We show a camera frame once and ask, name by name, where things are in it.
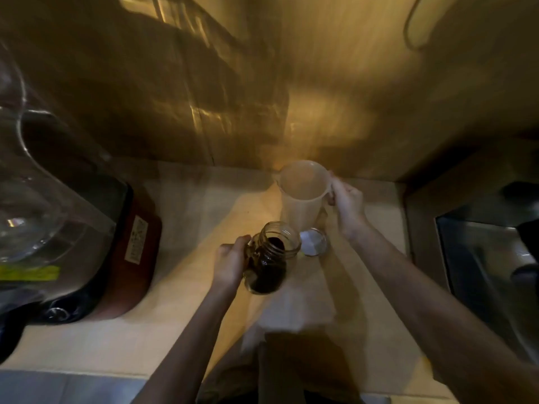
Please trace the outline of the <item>person's right hand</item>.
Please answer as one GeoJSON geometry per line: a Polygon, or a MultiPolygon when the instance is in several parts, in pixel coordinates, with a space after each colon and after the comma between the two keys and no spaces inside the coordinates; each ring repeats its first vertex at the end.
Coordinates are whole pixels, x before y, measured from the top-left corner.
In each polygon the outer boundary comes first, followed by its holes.
{"type": "Polygon", "coordinates": [[[330,172],[329,175],[332,188],[329,204],[336,208],[340,232],[348,241],[352,241],[367,225],[367,217],[363,207],[363,193],[337,177],[333,172],[330,172]]]}

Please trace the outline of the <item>person's left hand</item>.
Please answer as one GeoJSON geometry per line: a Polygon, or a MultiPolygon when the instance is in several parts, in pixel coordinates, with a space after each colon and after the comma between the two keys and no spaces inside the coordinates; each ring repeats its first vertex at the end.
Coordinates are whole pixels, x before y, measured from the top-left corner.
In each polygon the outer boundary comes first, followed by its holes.
{"type": "Polygon", "coordinates": [[[246,266],[245,250],[244,253],[218,253],[217,248],[213,266],[212,289],[229,295],[236,294],[246,266]]]}

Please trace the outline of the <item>translucent plastic measuring cup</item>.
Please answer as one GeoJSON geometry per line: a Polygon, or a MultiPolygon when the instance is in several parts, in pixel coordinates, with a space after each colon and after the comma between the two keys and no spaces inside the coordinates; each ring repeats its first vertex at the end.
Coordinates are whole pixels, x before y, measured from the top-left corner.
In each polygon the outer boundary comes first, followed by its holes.
{"type": "Polygon", "coordinates": [[[296,231],[314,227],[331,188],[328,170],[318,162],[297,160],[283,166],[276,178],[281,192],[281,217],[296,231]]]}

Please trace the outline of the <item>glass jar with dark liquid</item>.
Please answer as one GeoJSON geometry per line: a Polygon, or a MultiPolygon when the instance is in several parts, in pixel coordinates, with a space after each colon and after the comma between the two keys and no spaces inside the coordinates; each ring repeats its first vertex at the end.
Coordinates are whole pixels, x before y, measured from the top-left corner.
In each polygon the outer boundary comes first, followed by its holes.
{"type": "Polygon", "coordinates": [[[301,249],[299,233],[283,221],[266,223],[245,247],[244,284],[254,295],[265,296],[283,285],[301,249]]]}

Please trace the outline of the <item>person's right forearm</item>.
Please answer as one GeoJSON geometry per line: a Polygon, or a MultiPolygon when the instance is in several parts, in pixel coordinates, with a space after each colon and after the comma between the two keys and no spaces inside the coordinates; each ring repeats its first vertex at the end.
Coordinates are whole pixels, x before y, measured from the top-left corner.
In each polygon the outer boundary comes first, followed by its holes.
{"type": "Polygon", "coordinates": [[[539,377],[487,325],[365,219],[339,228],[460,404],[539,404],[539,377]]]}

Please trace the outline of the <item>person's left forearm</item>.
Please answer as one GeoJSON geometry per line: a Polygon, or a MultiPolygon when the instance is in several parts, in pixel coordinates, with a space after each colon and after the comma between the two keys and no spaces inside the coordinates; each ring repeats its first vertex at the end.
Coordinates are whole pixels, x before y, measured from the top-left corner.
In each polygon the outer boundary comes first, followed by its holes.
{"type": "Polygon", "coordinates": [[[214,280],[179,338],[131,404],[196,404],[219,329],[239,282],[214,280]]]}

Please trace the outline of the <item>silver jar lid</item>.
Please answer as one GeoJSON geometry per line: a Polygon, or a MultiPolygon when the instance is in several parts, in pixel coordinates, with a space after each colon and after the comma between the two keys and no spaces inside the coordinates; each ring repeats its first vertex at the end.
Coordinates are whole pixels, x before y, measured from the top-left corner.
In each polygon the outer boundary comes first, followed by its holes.
{"type": "Polygon", "coordinates": [[[300,251],[309,257],[320,256],[327,251],[328,241],[325,233],[317,228],[309,228],[300,232],[300,251]]]}

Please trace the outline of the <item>red blender base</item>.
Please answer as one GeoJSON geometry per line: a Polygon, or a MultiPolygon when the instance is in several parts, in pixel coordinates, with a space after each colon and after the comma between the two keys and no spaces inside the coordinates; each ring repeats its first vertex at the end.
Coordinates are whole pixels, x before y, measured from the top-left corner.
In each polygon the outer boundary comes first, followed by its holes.
{"type": "Polygon", "coordinates": [[[38,296],[0,313],[0,364],[12,355],[28,326],[115,319],[138,305],[152,283],[161,232],[161,219],[127,185],[111,249],[95,275],[61,297],[38,296]]]}

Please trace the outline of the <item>stainless steel sink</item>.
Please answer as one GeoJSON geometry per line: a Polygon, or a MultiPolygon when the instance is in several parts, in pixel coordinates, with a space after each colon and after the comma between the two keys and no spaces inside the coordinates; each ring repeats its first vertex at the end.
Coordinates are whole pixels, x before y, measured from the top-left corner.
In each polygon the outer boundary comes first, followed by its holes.
{"type": "Polygon", "coordinates": [[[539,183],[509,183],[435,220],[452,294],[539,366],[539,183]]]}

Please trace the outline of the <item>clear blender jug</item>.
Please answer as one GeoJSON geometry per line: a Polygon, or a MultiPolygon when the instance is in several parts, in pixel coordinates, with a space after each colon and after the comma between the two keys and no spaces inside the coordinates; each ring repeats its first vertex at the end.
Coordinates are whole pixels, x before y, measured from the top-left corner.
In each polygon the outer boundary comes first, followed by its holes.
{"type": "Polygon", "coordinates": [[[48,110],[0,41],[0,265],[22,286],[70,293],[99,270],[129,193],[107,161],[48,110]]]}

